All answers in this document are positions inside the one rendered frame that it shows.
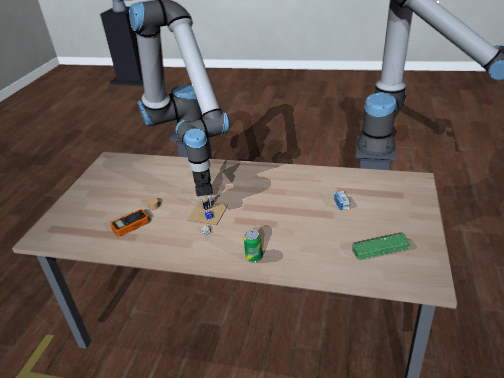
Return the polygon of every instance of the brown paper square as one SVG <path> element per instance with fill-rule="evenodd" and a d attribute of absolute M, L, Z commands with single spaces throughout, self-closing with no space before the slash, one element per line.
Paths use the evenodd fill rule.
<path fill-rule="evenodd" d="M 187 220 L 191 222 L 200 222 L 202 224 L 217 225 L 220 219 L 222 218 L 224 211 L 226 211 L 226 208 L 227 208 L 226 204 L 216 204 L 212 206 L 212 208 L 210 208 L 210 210 L 207 211 L 212 211 L 213 218 L 206 219 L 205 210 L 201 206 L 201 203 L 198 203 L 198 205 L 196 205 L 196 208 L 194 209 L 194 211 Z"/>

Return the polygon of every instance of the device screen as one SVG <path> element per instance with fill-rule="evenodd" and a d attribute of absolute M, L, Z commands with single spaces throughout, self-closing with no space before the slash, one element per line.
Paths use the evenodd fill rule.
<path fill-rule="evenodd" d="M 125 227 L 126 225 L 130 225 L 133 222 L 136 222 L 144 217 L 145 217 L 144 213 L 142 213 L 141 211 L 137 211 L 137 212 L 134 212 L 133 214 L 130 214 L 124 218 L 121 218 L 118 221 L 115 221 L 114 225 L 117 229 L 121 229 L 121 228 Z"/>

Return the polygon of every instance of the orange device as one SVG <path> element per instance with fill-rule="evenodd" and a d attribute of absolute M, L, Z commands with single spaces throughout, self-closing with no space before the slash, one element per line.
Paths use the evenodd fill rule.
<path fill-rule="evenodd" d="M 114 231 L 117 236 L 123 236 L 148 223 L 149 216 L 147 213 L 144 210 L 138 210 L 111 222 L 110 225 L 112 226 L 112 231 Z"/>

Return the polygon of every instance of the wooden floor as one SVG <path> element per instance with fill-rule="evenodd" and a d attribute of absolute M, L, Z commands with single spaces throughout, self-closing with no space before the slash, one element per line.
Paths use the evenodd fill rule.
<path fill-rule="evenodd" d="M 379 71 L 209 69 L 219 159 L 358 167 Z M 143 88 L 59 66 L 0 102 L 0 377 L 404 377 L 417 305 L 59 261 L 91 337 L 77 347 L 35 257 L 12 246 L 103 152 L 178 155 Z M 165 69 L 168 90 L 190 84 Z M 406 72 L 392 169 L 435 174 L 458 309 L 436 310 L 423 378 L 504 378 L 504 87 L 484 72 Z"/>

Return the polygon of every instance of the baseboard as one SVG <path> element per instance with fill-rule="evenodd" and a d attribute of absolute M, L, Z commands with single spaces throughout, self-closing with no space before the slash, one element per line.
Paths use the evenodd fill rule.
<path fill-rule="evenodd" d="M 58 59 L 53 58 L 51 61 L 46 62 L 44 65 L 38 67 L 36 70 L 30 72 L 28 75 L 23 76 L 18 81 L 10 84 L 6 88 L 0 90 L 0 102 L 12 96 L 17 91 L 20 91 L 25 86 L 28 86 L 33 81 L 37 80 L 41 76 L 47 74 L 52 69 L 59 65 Z"/>
<path fill-rule="evenodd" d="M 250 69 L 311 69 L 311 70 L 352 70 L 381 71 L 381 61 L 276 61 L 276 60 L 203 60 L 207 68 L 250 68 Z M 111 66 L 111 58 L 58 57 L 30 72 L 19 81 L 0 90 L 0 102 L 32 83 L 37 78 L 60 65 L 104 65 Z M 184 67 L 182 59 L 163 59 L 163 66 Z M 474 61 L 407 61 L 406 71 L 468 71 L 479 72 L 484 69 Z"/>

